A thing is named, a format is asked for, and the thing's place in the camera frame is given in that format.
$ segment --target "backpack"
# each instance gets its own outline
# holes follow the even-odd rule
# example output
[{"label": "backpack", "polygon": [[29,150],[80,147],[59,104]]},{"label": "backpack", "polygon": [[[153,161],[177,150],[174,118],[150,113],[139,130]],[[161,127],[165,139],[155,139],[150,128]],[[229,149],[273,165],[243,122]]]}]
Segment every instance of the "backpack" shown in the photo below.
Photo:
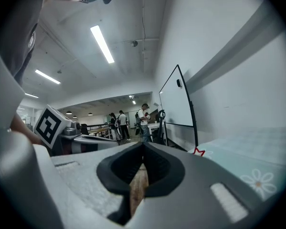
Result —
[{"label": "backpack", "polygon": [[119,120],[118,120],[118,119],[115,120],[114,126],[115,126],[116,128],[119,128]]},{"label": "backpack", "polygon": [[138,135],[141,131],[141,120],[139,118],[139,111],[135,114],[135,120],[136,120],[136,130],[135,130],[135,134]]}]

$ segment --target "ceiling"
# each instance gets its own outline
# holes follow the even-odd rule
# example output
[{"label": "ceiling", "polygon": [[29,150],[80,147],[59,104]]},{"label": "ceiling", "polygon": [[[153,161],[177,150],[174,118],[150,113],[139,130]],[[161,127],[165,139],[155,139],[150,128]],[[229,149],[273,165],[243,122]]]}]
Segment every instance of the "ceiling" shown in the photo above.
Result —
[{"label": "ceiling", "polygon": [[93,115],[106,115],[111,112],[117,113],[120,110],[128,112],[132,108],[139,110],[142,104],[149,103],[150,99],[150,94],[137,94],[134,96],[134,99],[130,99],[129,96],[119,96],[87,102],[84,104],[77,104],[59,109],[59,111],[64,115],[66,115],[67,111],[71,111],[72,115],[76,115],[78,118],[87,117],[88,113],[92,113]]},{"label": "ceiling", "polygon": [[[50,102],[150,75],[165,1],[112,0],[108,5],[100,0],[90,4],[53,1],[45,5],[23,78],[24,91]],[[100,26],[115,61],[112,64],[108,64],[90,31],[95,25]],[[133,40],[138,46],[131,46]],[[41,77],[36,69],[61,84]]]}]

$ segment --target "pants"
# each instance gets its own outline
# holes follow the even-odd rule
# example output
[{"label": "pants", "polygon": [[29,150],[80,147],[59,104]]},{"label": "pants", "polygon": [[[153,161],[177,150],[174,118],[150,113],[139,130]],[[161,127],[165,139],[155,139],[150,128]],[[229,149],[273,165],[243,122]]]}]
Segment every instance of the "pants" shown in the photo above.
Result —
[{"label": "pants", "polygon": [[123,139],[125,138],[125,132],[126,132],[127,138],[129,138],[129,133],[128,133],[127,125],[121,125],[121,131],[122,131],[122,137],[123,137]]},{"label": "pants", "polygon": [[111,129],[111,135],[112,135],[112,138],[114,141],[120,141],[121,140],[117,129],[115,129],[115,130]]},{"label": "pants", "polygon": [[[147,125],[141,125],[141,129],[142,129],[142,134],[143,135],[149,135],[149,131],[148,131],[148,126]],[[149,138],[148,136],[143,136],[142,137],[142,142],[148,142]]]}]

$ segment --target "hair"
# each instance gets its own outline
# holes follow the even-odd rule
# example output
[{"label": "hair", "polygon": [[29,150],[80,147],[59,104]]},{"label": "hair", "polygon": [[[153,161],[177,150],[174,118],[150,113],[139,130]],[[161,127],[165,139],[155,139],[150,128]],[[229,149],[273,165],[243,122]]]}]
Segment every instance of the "hair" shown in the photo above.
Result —
[{"label": "hair", "polygon": [[110,113],[110,116],[113,117],[116,120],[116,117],[115,117],[114,113]]}]

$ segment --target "gray shirt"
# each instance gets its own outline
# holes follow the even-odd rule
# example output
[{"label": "gray shirt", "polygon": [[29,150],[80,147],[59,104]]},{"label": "gray shirt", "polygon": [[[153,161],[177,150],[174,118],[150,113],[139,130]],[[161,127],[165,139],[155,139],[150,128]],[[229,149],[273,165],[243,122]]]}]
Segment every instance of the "gray shirt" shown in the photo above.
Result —
[{"label": "gray shirt", "polygon": [[21,85],[35,44],[35,29],[43,0],[19,0],[0,30],[0,55]]}]

